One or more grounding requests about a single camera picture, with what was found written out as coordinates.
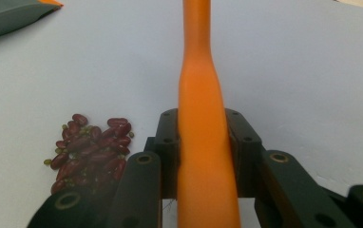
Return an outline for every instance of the pile of beans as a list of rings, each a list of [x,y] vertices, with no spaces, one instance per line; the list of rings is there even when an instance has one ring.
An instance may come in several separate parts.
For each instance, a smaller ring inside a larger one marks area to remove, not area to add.
[[[52,160],[45,160],[51,169],[58,170],[51,194],[73,186],[89,187],[96,193],[100,188],[119,181],[130,153],[128,145],[134,134],[126,118],[110,118],[105,131],[88,125],[81,114],[63,125],[63,139],[57,141]]]

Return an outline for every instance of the orange handle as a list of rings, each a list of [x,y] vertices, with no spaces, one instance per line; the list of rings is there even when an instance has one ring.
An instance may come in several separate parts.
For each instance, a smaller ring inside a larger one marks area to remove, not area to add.
[[[238,194],[220,83],[210,48],[210,0],[184,0],[178,227],[237,228]]]

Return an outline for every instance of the screw hole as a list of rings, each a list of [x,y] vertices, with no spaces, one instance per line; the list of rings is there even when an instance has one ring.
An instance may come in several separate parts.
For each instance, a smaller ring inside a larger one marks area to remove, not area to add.
[[[124,228],[135,228],[140,224],[140,220],[135,217],[128,217],[123,219],[122,226]]]
[[[289,160],[286,155],[283,155],[283,154],[280,154],[280,153],[271,154],[270,158],[274,162],[279,162],[279,163],[285,163],[285,162],[288,162],[288,160]]]
[[[137,158],[137,162],[141,164],[150,163],[152,161],[152,157],[149,155],[141,155]]]
[[[71,208],[71,207],[75,206],[76,204],[78,204],[80,199],[81,199],[81,196],[79,193],[68,192],[68,193],[65,193],[64,195],[62,195],[61,197],[59,197],[55,201],[54,206],[58,210],[66,210],[66,209]]]
[[[171,143],[171,142],[173,142],[173,140],[172,139],[169,139],[169,138],[166,138],[166,139],[164,139],[163,140],[165,143]]]
[[[332,218],[330,218],[329,216],[326,216],[324,214],[316,214],[315,220],[317,220],[318,223],[320,223],[324,227],[335,227],[336,226],[335,221]]]

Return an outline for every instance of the white table surface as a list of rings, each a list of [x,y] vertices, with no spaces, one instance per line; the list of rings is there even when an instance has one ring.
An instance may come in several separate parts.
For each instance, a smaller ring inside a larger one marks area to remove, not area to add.
[[[127,117],[140,152],[178,105],[182,1],[63,0],[0,37],[0,227],[26,227],[49,196],[61,124]],[[212,47],[225,106],[268,149],[296,156],[346,195],[363,183],[363,9],[330,0],[213,1]],[[243,227],[258,227],[241,201]],[[175,227],[177,206],[163,211]]]

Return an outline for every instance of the white surface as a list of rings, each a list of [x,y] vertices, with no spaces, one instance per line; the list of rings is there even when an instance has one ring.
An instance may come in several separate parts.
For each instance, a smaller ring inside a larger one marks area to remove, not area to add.
[[[55,173],[43,160],[73,113],[101,126],[129,118],[139,152],[160,113],[177,107],[182,1],[63,3],[0,37],[0,227],[26,227],[49,196]],[[212,17],[225,105],[320,185],[346,195],[363,183],[363,9],[214,0]],[[253,206],[240,205],[243,227],[258,227]]]

